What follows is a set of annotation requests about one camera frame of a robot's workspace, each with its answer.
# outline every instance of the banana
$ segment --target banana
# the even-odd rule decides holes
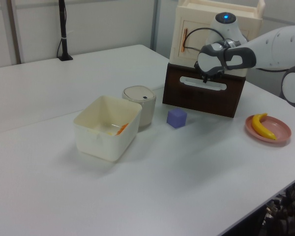
[[[265,128],[260,122],[260,120],[266,116],[267,116],[267,113],[254,115],[251,121],[252,127],[260,136],[264,138],[276,140],[276,136],[270,130]]]

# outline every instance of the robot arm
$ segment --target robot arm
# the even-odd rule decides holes
[[[293,67],[295,26],[273,30],[239,46],[230,39],[205,45],[197,64],[202,75],[209,78],[225,70]]]

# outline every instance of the orange object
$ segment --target orange object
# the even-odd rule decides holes
[[[117,132],[117,134],[116,135],[119,135],[126,127],[127,127],[127,125],[128,125],[129,123],[127,123],[127,124],[124,124],[121,128],[120,128],[120,130]]]

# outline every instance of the white table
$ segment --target white table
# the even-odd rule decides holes
[[[0,236],[221,235],[295,181],[294,107],[246,82],[234,118],[184,109],[174,129],[167,63],[133,46],[0,68]],[[78,152],[77,111],[132,85],[155,88],[152,124],[117,163]],[[261,112],[288,124],[289,143],[246,133]]]

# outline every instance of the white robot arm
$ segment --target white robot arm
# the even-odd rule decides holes
[[[231,13],[218,14],[212,26],[226,39],[213,42],[209,36],[207,44],[201,48],[195,68],[204,81],[221,76],[226,70],[289,68],[282,82],[282,97],[295,106],[295,26],[275,29],[250,42],[238,35],[232,39],[231,33],[234,34],[238,26]]]

